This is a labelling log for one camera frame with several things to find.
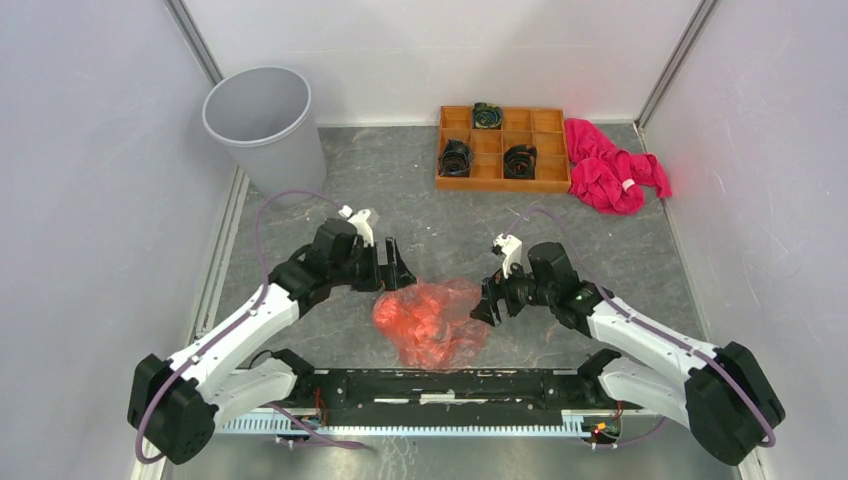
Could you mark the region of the red translucent trash bag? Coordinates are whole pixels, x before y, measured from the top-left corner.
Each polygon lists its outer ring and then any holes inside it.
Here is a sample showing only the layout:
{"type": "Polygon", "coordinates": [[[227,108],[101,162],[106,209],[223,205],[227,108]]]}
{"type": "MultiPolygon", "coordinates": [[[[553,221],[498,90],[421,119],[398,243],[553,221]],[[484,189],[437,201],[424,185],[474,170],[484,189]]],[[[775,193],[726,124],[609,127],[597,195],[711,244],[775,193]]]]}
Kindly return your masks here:
{"type": "Polygon", "coordinates": [[[470,316],[480,300],[480,288],[464,278],[421,282],[381,295],[372,321],[403,365],[457,370],[471,366],[491,331],[470,316]]]}

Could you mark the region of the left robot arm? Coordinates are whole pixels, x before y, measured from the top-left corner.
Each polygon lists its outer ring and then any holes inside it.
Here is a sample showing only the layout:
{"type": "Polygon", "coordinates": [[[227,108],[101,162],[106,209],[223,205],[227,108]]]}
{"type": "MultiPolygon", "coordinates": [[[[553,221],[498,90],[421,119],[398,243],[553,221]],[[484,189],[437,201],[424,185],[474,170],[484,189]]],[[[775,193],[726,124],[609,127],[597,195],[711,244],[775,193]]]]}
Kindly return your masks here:
{"type": "Polygon", "coordinates": [[[297,408],[312,399],[313,379],[280,358],[246,371],[237,368],[336,287],[368,293],[416,283],[391,237],[385,240],[387,262],[380,264],[369,213],[325,221],[311,243],[271,270],[210,333],[165,359],[150,354],[137,364],[127,419],[137,431],[139,462],[183,464],[229,421],[271,402],[297,408]]]}

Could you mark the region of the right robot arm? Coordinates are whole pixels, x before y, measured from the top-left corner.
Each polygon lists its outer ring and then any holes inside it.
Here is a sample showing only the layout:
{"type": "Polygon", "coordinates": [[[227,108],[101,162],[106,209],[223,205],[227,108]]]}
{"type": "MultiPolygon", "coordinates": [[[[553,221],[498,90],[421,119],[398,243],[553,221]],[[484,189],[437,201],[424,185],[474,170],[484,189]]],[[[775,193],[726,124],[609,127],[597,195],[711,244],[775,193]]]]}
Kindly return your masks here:
{"type": "Polygon", "coordinates": [[[481,285],[470,315],[491,326],[528,306],[544,307],[564,327],[609,345],[587,363],[577,382],[591,408],[610,401],[651,410],[687,428],[715,459],[740,464],[758,447],[776,444],[786,418],[753,352],[692,339],[643,316],[610,290],[579,277],[562,244],[543,242],[520,263],[522,243],[499,235],[492,251],[501,267],[481,285]]]}

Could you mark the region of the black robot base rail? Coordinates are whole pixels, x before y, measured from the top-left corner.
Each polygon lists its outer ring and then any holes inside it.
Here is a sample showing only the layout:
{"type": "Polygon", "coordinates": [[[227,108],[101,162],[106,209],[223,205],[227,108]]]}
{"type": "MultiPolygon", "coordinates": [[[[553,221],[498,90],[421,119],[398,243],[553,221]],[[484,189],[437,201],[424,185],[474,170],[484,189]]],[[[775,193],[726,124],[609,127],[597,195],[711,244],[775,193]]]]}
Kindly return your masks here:
{"type": "Polygon", "coordinates": [[[565,410],[602,415],[618,406],[598,378],[621,356],[610,349],[575,370],[319,369],[290,349],[270,356],[296,375],[280,406],[315,412],[325,427],[555,427],[565,410]]]}

